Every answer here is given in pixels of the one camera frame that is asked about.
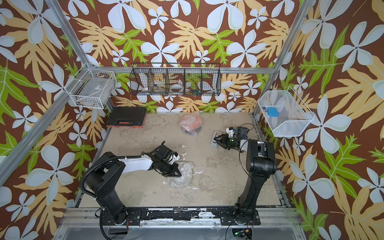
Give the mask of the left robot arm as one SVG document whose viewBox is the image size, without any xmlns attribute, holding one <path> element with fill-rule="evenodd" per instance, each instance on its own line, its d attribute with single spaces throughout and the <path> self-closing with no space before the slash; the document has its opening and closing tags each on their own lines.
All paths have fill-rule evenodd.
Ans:
<svg viewBox="0 0 384 240">
<path fill-rule="evenodd" d="M 179 154 L 164 143 L 137 156 L 116 156 L 106 152 L 84 173 L 80 189 L 97 201 L 101 212 L 106 211 L 114 224 L 120 225 L 127 219 L 126 206 L 115 190 L 121 175 L 154 170 L 164 177 L 179 178 L 182 176 L 177 164 L 179 159 Z"/>
</svg>

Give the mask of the orange dinner plate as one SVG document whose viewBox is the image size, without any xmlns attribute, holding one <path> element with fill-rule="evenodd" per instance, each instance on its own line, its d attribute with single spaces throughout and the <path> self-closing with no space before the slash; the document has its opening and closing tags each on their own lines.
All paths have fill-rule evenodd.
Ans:
<svg viewBox="0 0 384 240">
<path fill-rule="evenodd" d="M 184 115 L 179 123 L 182 130 L 192 132 L 200 128 L 203 123 L 202 119 L 197 114 Z"/>
</svg>

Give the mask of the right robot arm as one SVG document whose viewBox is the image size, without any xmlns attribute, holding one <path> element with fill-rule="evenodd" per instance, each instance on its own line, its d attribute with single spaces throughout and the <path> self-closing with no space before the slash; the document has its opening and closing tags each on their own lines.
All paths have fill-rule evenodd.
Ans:
<svg viewBox="0 0 384 240">
<path fill-rule="evenodd" d="M 264 183 L 276 173 L 277 162 L 274 144 L 246 139 L 248 132 L 245 127 L 228 128 L 225 134 L 215 133 L 213 143 L 225 150 L 247 154 L 246 163 L 241 164 L 241 167 L 248 178 L 244 191 L 234 206 L 234 220 L 238 225 L 248 222 L 259 225 L 257 199 Z"/>
</svg>

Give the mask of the bubble wrap pile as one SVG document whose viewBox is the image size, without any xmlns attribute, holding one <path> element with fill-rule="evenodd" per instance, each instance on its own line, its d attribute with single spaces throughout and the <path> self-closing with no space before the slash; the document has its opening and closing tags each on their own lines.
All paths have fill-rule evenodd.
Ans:
<svg viewBox="0 0 384 240">
<path fill-rule="evenodd" d="M 167 178 L 167 183 L 173 189 L 181 189 L 190 186 L 193 177 L 193 162 L 179 162 L 178 169 L 181 173 L 180 177 L 170 177 Z"/>
</svg>

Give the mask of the grey tape dispenser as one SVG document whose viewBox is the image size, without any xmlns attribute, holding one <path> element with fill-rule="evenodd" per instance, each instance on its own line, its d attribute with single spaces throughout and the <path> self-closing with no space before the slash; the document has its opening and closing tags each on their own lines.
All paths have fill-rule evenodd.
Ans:
<svg viewBox="0 0 384 240">
<path fill-rule="evenodd" d="M 217 141 L 215 140 L 215 138 L 219 137 L 222 133 L 219 132 L 219 131 L 215 131 L 214 134 L 213 134 L 213 137 L 212 137 L 212 140 L 211 140 L 211 147 L 213 148 L 217 148 L 218 147 L 218 143 Z"/>
</svg>

